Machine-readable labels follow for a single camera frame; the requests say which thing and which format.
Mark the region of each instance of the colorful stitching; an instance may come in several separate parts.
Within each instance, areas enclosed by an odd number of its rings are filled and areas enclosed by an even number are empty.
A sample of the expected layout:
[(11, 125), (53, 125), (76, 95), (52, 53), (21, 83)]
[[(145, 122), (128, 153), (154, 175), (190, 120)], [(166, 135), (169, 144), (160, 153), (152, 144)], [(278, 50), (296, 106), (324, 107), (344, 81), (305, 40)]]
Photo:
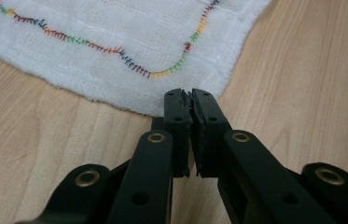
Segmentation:
[(13, 8), (5, 8), (2, 4), (0, 4), (0, 12), (3, 14), (12, 15), (13, 19), (24, 22), (24, 23), (31, 23), (32, 25), (37, 25), (41, 29), (43, 29), (45, 35), (52, 36), (54, 38), (58, 38), (62, 41), (78, 44), (78, 45), (85, 45), (89, 48), (96, 49), (98, 51), (102, 51), (103, 53), (108, 54), (119, 54), (121, 57), (121, 60), (124, 62), (125, 65), (127, 65), (130, 69), (132, 69), (134, 72), (141, 74), (143, 77), (147, 78), (157, 78), (157, 77), (166, 77), (173, 72), (179, 70), (183, 63), (186, 61), (187, 56), (189, 55), (191, 44), (194, 43), (201, 35), (203, 29), (206, 25), (206, 18), (210, 11), (212, 11), (215, 6), (219, 3), (218, 0), (214, 0), (208, 7), (206, 7), (202, 13), (202, 16), (200, 18), (200, 22), (197, 26), (196, 31), (190, 36), (189, 41), (185, 43), (184, 50), (182, 52), (182, 55), (180, 59), (172, 66), (165, 70), (157, 71), (157, 72), (149, 72), (144, 67), (137, 65), (134, 62), (134, 59), (131, 58), (129, 55), (127, 55), (127, 52), (122, 47), (114, 47), (114, 48), (105, 48), (103, 46), (100, 46), (96, 43), (93, 43), (89, 41), (88, 39), (85, 39), (83, 37), (74, 36), (74, 35), (67, 35), (65, 33), (49, 29), (47, 24), (45, 23), (45, 20), (37, 20), (33, 18), (27, 18), (22, 17), (19, 14), (15, 12)]

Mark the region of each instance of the wooden table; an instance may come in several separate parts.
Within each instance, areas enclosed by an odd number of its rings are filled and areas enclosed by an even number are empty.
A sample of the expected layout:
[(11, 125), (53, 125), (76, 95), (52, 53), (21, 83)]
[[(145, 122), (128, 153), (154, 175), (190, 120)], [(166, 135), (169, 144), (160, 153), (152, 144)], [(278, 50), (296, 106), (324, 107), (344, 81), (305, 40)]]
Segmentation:
[[(348, 172), (348, 0), (273, 0), (218, 100), (286, 167)], [(90, 102), (0, 60), (0, 223), (35, 218), (72, 169), (114, 168), (151, 118)], [(215, 179), (174, 181), (172, 223), (230, 223)]]

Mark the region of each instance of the light wood tabletop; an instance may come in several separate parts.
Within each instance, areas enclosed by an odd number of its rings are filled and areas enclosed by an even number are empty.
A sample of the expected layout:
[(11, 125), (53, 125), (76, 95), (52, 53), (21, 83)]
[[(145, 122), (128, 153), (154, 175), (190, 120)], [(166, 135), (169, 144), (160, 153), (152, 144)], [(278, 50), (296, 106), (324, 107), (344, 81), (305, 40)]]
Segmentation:
[[(273, 0), (218, 102), (283, 166), (322, 161), (348, 172), (348, 0)], [(0, 60), (0, 223), (36, 218), (82, 164), (125, 162), (150, 121)], [(172, 223), (230, 223), (217, 181), (190, 165), (190, 178), (174, 180)]]

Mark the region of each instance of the wood grain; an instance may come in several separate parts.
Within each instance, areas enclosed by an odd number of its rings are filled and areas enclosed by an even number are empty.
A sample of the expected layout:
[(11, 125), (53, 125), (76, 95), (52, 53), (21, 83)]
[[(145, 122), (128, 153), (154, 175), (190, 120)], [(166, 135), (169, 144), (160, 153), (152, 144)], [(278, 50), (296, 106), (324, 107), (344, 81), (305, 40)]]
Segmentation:
[[(348, 171), (348, 0), (274, 0), (218, 100), (286, 167)], [(151, 118), (94, 103), (0, 61), (0, 223), (35, 218), (72, 169), (129, 159)], [(172, 223), (230, 223), (216, 180), (174, 181)]]

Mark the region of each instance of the embroidered thread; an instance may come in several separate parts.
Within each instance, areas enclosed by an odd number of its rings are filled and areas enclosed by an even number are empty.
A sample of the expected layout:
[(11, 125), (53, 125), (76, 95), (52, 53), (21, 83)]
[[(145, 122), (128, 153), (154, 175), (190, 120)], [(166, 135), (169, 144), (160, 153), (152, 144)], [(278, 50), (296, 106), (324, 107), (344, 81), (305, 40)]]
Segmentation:
[(16, 13), (16, 11), (13, 8), (6, 8), (2, 4), (0, 4), (0, 12), (3, 14), (11, 15), (13, 19), (16, 21), (36, 25), (39, 28), (43, 29), (45, 35), (52, 36), (54, 38), (60, 39), (61, 41), (77, 44), (77, 45), (85, 45), (91, 49), (95, 49), (103, 53), (119, 54), (124, 64), (127, 65), (128, 68), (132, 69), (134, 72), (141, 74), (143, 77), (158, 78), (158, 77), (169, 76), (170, 74), (179, 70), (183, 66), (184, 62), (186, 61), (190, 53), (191, 44), (194, 43), (202, 34), (202, 31), (204, 30), (206, 22), (207, 22), (208, 14), (215, 8), (215, 6), (218, 3), (219, 3), (218, 0), (214, 0), (209, 6), (207, 6), (204, 9), (202, 16), (200, 18), (199, 24), (196, 28), (196, 31), (189, 37), (188, 42), (185, 43), (184, 49), (182, 51), (182, 55), (179, 58), (179, 60), (176, 61), (173, 66), (165, 70), (156, 71), (156, 72), (150, 72), (147, 69), (145, 69), (143, 66), (136, 64), (134, 59), (130, 57), (125, 51), (125, 49), (123, 49), (122, 47), (106, 48), (96, 43), (93, 43), (86, 38), (83, 38), (80, 36), (74, 36), (74, 35), (67, 35), (63, 32), (49, 29), (44, 19), (39, 20), (39, 19), (20, 16), (19, 14)]

